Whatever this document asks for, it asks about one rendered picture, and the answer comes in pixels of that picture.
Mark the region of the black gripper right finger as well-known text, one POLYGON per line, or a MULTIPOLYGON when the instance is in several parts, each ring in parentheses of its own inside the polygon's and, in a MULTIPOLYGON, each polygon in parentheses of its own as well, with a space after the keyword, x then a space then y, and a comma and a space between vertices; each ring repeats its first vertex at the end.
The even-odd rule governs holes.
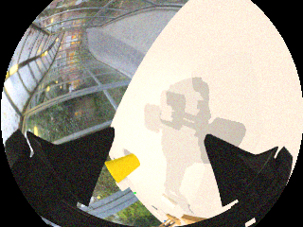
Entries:
POLYGON ((228 144, 215 135, 208 133, 205 136, 205 151, 215 174, 223 207, 238 199, 236 197, 254 181, 262 167, 276 155, 277 148, 279 147, 253 154, 231 143, 228 144))

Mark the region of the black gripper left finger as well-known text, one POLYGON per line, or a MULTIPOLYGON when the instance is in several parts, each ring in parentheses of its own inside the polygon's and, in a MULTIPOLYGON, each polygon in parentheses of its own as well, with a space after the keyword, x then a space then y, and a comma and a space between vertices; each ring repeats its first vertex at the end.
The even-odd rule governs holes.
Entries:
POLYGON ((115 129, 107 126, 106 129, 57 145, 35 136, 33 132, 26 133, 35 154, 53 170, 68 192, 88 207, 99 173, 113 147, 115 129))

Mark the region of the yellow cup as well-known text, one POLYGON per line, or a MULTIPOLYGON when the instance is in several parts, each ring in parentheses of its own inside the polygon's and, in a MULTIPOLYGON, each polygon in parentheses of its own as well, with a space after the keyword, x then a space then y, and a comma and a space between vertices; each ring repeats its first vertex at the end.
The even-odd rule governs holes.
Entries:
POLYGON ((140 166, 139 160, 137 160, 133 154, 122 156, 122 158, 109 160, 109 162, 105 162, 105 164, 117 182, 124 181, 124 179, 128 177, 128 175, 132 173, 134 169, 140 166))

